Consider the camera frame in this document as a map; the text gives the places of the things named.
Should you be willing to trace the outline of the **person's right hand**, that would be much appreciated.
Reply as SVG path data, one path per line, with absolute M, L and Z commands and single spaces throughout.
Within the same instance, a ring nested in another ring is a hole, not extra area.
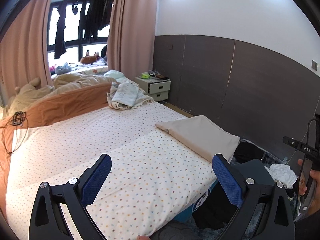
M 298 195 L 301 196 L 300 217 L 307 217 L 319 211 L 319 165 L 309 160 L 298 160 L 301 166 Z

